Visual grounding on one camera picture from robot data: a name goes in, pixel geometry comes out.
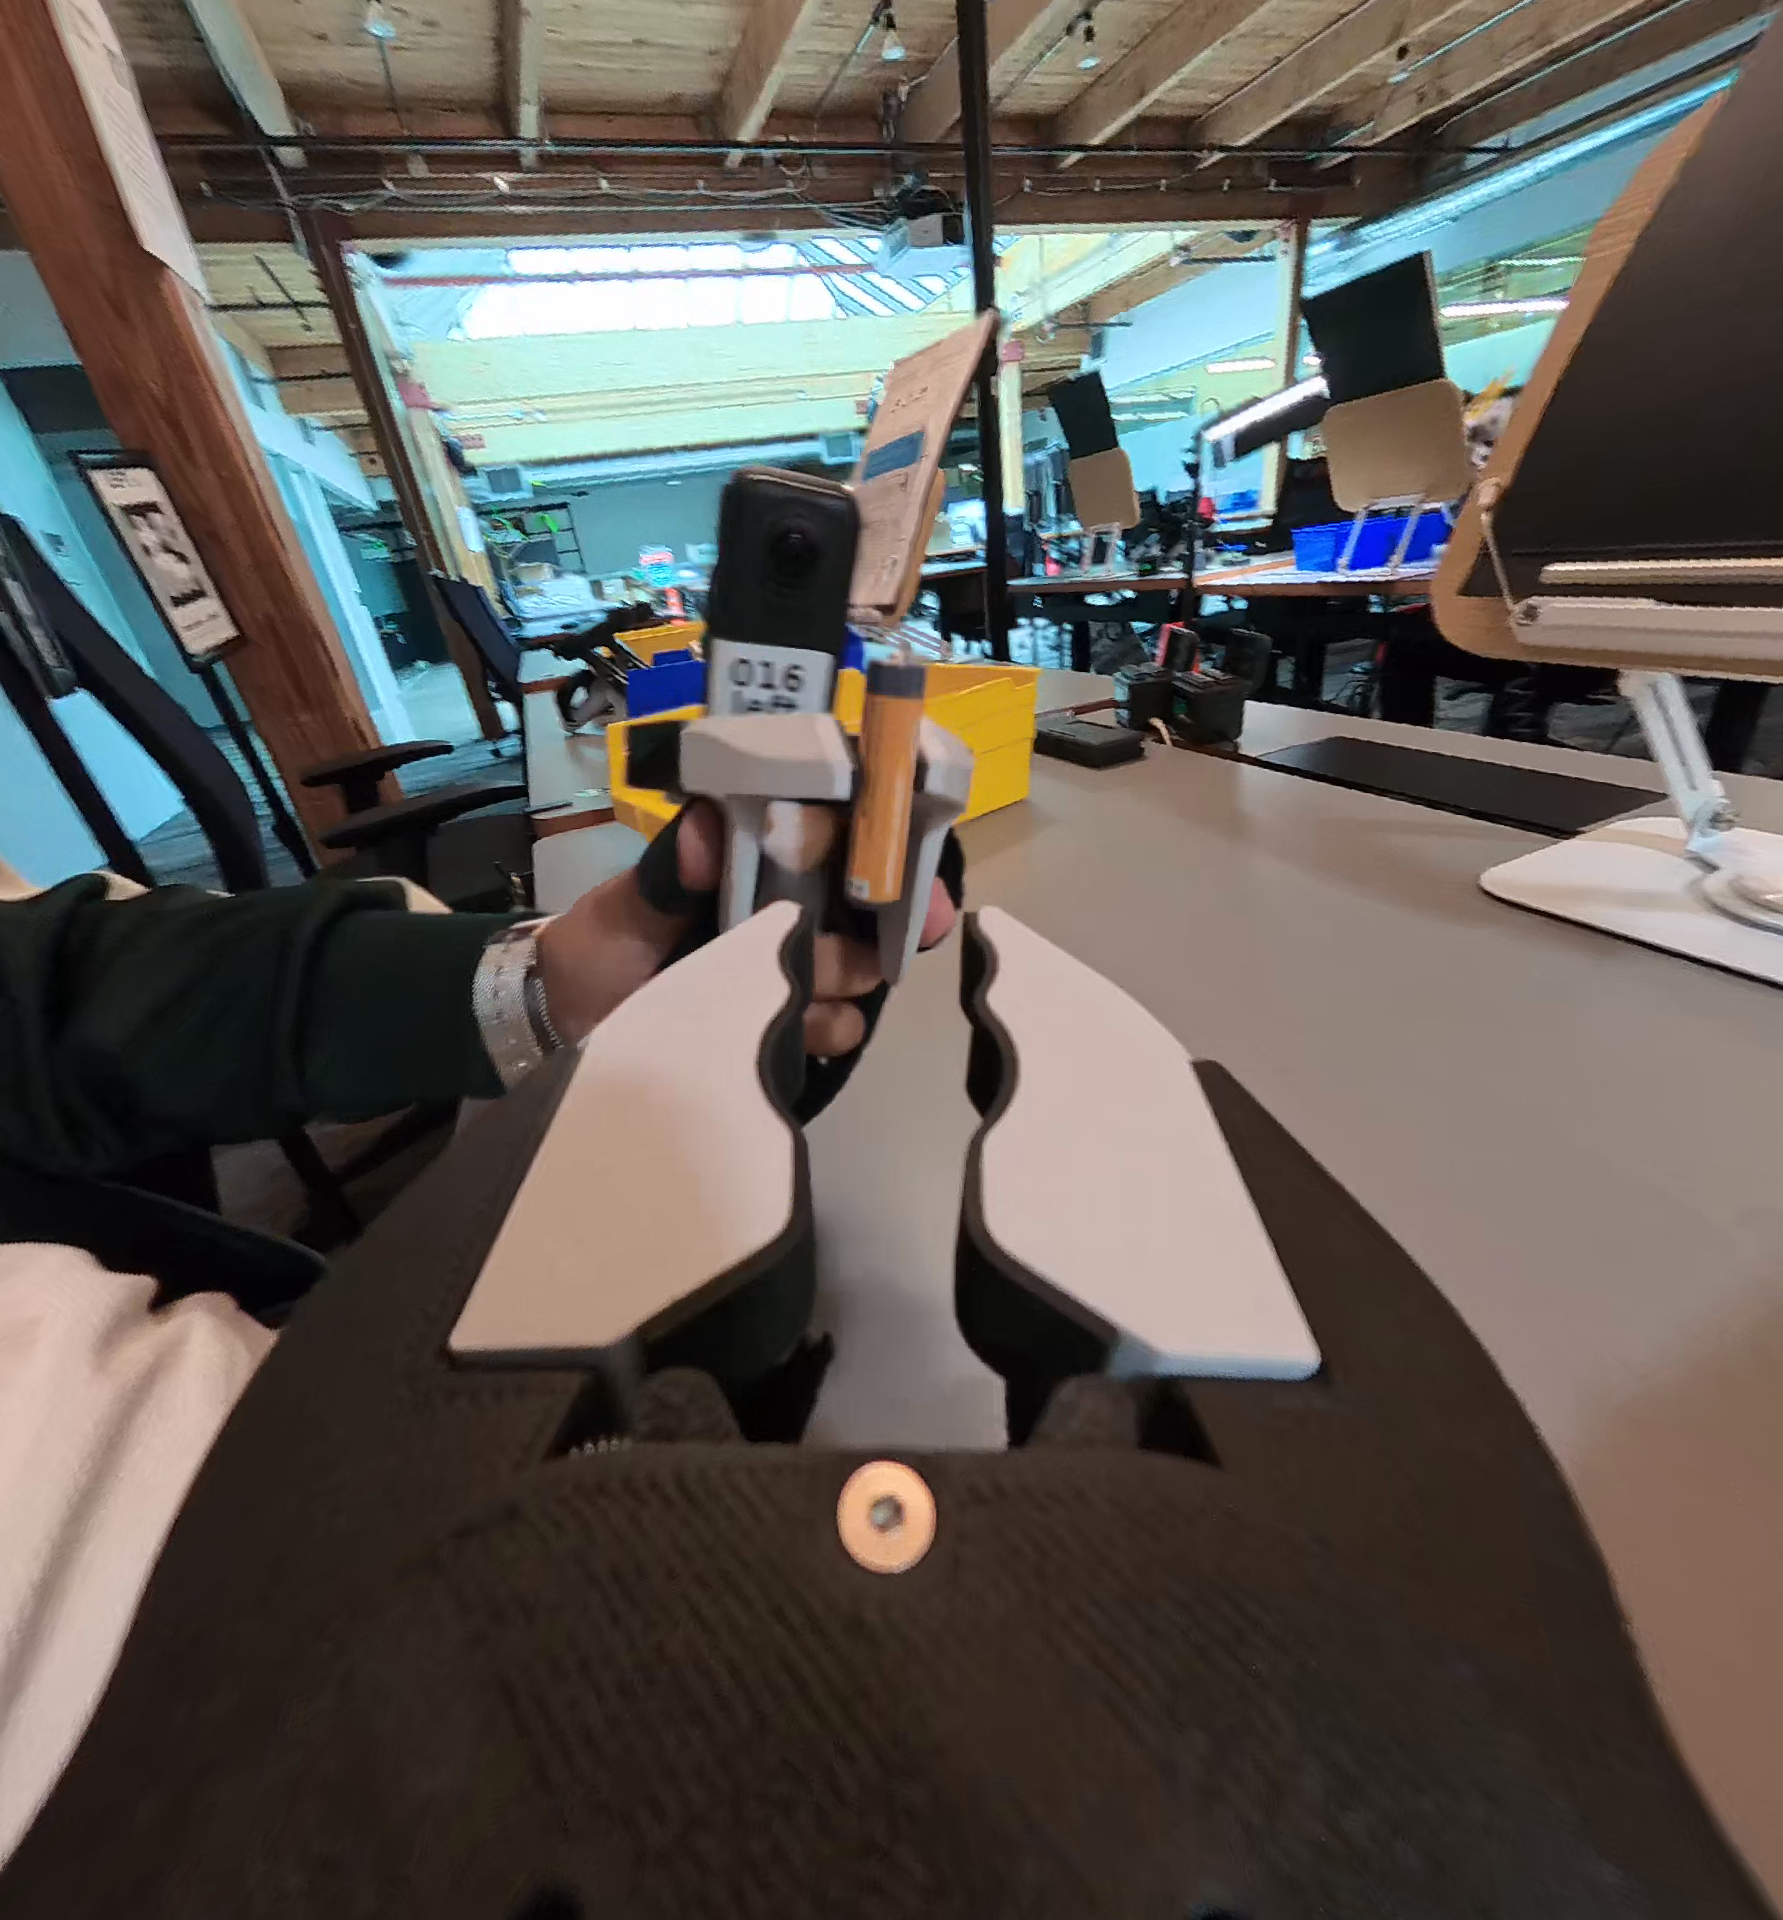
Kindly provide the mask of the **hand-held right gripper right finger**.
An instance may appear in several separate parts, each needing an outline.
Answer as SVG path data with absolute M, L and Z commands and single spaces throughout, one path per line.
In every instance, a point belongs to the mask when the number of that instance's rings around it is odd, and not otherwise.
M 1009 1383 L 1309 1383 L 1320 1344 L 1190 1048 L 1003 909 L 962 944 L 955 1312 Z

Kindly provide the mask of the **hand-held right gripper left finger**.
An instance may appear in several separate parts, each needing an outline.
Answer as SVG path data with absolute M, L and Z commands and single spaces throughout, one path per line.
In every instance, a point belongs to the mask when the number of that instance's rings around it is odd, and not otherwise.
M 449 1330 L 458 1368 L 789 1362 L 816 1255 L 804 1085 L 815 928 L 778 901 L 592 1027 Z

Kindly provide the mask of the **orange cylindrical battery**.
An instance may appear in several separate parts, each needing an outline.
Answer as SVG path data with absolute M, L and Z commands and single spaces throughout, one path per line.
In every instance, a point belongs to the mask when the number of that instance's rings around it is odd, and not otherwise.
M 866 672 L 845 901 L 890 909 L 904 896 L 904 858 L 919 779 L 925 669 L 879 657 Z

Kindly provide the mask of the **person's left forearm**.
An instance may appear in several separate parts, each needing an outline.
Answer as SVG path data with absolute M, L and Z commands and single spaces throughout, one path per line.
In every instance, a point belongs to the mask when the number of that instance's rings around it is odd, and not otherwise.
M 472 982 L 503 926 L 404 879 L 38 890 L 0 862 L 0 1152 L 110 1177 L 497 1099 Z

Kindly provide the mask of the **wooden background desk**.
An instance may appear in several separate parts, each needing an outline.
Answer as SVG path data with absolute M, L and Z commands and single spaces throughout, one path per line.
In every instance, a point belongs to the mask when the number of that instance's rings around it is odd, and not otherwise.
M 1288 557 L 1202 570 L 1059 570 L 1006 584 L 1014 612 L 1072 633 L 1072 661 L 1092 669 L 1095 627 L 1160 627 L 1197 618 L 1203 602 L 1371 602 L 1414 604 L 1430 598 L 1435 564 L 1393 564 L 1368 570 L 1301 570 Z

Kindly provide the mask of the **person's left hand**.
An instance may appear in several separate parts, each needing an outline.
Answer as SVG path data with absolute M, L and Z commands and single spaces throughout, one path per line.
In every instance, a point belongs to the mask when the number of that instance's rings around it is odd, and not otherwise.
M 631 993 L 649 986 L 695 928 L 717 926 L 725 815 L 689 803 L 639 866 L 590 890 L 537 938 L 543 1015 L 557 1042 L 587 1042 Z M 826 928 L 815 940 L 815 990 L 804 1015 L 811 1060 L 845 1060 L 868 1044 L 879 993 L 875 940 Z

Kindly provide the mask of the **blue plastic bin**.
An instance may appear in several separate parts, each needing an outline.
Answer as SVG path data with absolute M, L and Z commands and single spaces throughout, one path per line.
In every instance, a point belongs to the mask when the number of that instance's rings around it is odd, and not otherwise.
M 707 710 L 707 622 L 663 622 L 615 635 L 626 655 L 626 719 Z

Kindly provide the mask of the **silver wristwatch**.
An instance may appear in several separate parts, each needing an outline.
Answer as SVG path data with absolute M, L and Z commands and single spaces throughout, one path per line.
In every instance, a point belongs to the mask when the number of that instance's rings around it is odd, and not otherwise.
M 547 928 L 552 928 L 552 916 L 503 926 L 474 964 L 472 1009 L 500 1092 L 513 1092 L 564 1052 L 539 974 L 539 938 Z

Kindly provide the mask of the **cardboard sign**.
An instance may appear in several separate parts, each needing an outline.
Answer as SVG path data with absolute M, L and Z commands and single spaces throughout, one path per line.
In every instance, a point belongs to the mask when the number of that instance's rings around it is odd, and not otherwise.
M 849 476 L 859 504 L 849 622 L 859 631 L 897 627 L 919 594 L 925 543 L 945 498 L 945 451 L 994 335 L 997 315 L 987 308 L 886 373 Z

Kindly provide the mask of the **black charger dock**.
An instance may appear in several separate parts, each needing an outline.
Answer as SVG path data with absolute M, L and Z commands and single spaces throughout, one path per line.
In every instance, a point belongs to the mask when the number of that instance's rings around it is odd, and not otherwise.
M 1116 725 L 1183 750 L 1231 750 L 1270 661 L 1274 646 L 1256 631 L 1165 622 L 1155 655 L 1113 678 Z

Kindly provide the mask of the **black panel document stand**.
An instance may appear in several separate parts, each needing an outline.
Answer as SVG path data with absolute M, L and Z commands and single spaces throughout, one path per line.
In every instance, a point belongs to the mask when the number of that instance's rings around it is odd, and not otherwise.
M 1342 515 L 1459 516 L 1471 487 L 1466 393 L 1447 376 L 1430 252 L 1407 252 L 1306 304 L 1329 412 L 1329 486 Z
M 1141 526 L 1141 487 L 1101 373 L 1079 373 L 1049 389 L 1068 441 L 1072 516 L 1080 532 L 1080 570 L 1116 570 L 1125 534 Z

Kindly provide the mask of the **blue storage bin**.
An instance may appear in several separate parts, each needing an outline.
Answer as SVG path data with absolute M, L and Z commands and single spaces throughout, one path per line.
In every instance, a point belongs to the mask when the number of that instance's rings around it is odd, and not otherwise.
M 1317 522 L 1293 532 L 1293 569 L 1309 575 L 1430 569 L 1447 539 L 1442 510 Z

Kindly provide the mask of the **black framed marker sign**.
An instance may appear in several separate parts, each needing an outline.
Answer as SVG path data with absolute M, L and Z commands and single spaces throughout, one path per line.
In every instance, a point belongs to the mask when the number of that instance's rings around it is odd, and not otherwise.
M 142 451 L 71 451 L 68 461 L 186 661 L 192 669 L 228 661 L 247 633 L 158 471 Z

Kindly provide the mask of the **white paper notice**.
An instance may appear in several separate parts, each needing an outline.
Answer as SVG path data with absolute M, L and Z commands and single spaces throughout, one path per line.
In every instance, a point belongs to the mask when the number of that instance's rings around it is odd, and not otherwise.
M 48 4 L 136 245 L 211 304 L 205 273 L 104 4 Z

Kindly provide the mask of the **black tilted monitor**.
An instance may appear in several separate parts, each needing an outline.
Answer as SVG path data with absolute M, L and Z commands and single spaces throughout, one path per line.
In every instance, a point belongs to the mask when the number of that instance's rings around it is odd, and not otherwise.
M 1783 4 L 1602 212 L 1432 616 L 1479 657 L 1783 685 Z

